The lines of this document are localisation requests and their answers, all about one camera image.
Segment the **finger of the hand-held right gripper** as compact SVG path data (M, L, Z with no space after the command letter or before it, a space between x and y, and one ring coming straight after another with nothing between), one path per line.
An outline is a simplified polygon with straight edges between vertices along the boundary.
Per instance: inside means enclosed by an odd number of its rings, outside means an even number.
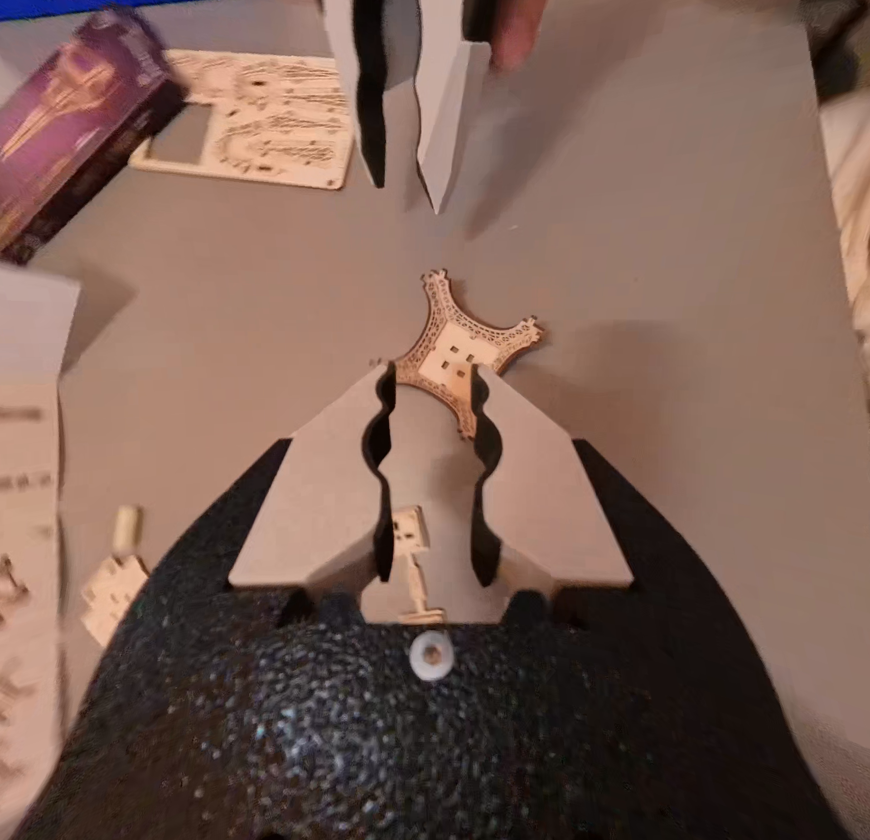
M489 68L491 42L463 37L463 0L417 0L421 44L414 88L419 105L419 176L442 213L454 166Z
M321 0L321 13L347 98L366 172L386 186L386 93L417 84L422 57L421 0Z

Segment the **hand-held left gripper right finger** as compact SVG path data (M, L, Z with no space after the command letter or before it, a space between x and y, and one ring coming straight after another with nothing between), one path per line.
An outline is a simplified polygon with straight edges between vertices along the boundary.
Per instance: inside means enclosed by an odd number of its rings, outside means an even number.
M634 574L572 436L510 386L475 365L470 556L485 587L556 599L566 589L627 589Z

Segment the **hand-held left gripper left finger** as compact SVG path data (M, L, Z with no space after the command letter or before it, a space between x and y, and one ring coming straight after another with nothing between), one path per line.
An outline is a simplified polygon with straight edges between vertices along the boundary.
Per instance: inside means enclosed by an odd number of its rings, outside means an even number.
M397 366L383 362L291 436L229 574L235 587L300 586L320 599L391 579L391 452Z

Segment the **small wooden puzzle assembly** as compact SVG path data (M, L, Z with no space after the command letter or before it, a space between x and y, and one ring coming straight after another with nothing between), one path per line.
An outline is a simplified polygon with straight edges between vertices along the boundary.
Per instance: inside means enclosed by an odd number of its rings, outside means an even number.
M429 606L429 591L419 556L429 551L429 531L423 508L408 505L393 510L393 559L402 560L408 579L412 607L400 615L406 626L438 626L447 622L445 610Z

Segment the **cross-shaped wooden puzzle piece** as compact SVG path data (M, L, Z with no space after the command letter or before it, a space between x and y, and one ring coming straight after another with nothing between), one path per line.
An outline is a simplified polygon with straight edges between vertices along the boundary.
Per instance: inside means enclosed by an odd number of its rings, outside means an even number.
M396 361L397 382L445 403L457 417L460 434L473 439L473 366L488 366L503 375L520 355L544 341L546 330L535 315L499 328L467 313L454 295L447 269L426 272L422 283L429 314L416 344Z

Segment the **grey desk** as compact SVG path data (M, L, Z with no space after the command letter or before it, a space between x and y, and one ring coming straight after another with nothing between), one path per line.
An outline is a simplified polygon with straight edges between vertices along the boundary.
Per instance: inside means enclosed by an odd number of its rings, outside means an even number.
M385 188L126 169L30 269L79 279L60 385L71 698L119 505L157 561L274 439L401 355L447 268L549 333L506 379L679 529L791 710L869 740L869 428L797 0L551 0L454 192L417 177L414 17Z

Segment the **person's right hand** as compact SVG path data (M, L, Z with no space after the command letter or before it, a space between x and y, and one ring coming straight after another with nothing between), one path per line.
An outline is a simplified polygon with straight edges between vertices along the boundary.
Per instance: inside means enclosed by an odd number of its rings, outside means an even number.
M549 0L498 0L491 68L515 70L534 51Z

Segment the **wooden puzzle sheet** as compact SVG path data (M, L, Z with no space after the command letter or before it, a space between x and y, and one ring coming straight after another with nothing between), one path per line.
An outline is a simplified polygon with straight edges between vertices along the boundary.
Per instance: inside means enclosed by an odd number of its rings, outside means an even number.
M58 381L2 381L2 837L49 780L63 739Z
M167 60L209 109L196 162L162 160L146 139L141 171L340 190L354 151L350 108L332 58L171 48Z

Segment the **small pale cylinder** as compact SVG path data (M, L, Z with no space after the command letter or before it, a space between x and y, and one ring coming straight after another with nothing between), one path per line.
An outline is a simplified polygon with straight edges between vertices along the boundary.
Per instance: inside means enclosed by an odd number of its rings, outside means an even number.
M143 510L140 505L124 504L117 508L112 531L112 551L125 556L134 554L141 540Z

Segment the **slotted wooden puzzle piece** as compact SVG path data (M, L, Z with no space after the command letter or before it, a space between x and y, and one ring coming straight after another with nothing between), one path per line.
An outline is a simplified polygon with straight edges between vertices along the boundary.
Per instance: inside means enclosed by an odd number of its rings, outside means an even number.
M107 647L150 574L136 554L109 556L83 589L81 621L93 638Z

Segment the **purple puzzle box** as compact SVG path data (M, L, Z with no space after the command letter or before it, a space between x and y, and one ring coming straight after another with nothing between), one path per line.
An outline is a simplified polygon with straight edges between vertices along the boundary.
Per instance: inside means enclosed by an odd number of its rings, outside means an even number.
M157 31L109 6L2 106L2 259L25 265L184 106Z

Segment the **white paper sheet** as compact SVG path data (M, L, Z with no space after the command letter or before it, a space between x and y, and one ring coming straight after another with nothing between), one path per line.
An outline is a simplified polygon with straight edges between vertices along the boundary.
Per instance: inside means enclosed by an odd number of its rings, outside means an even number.
M2 263L2 381L58 380L81 285Z

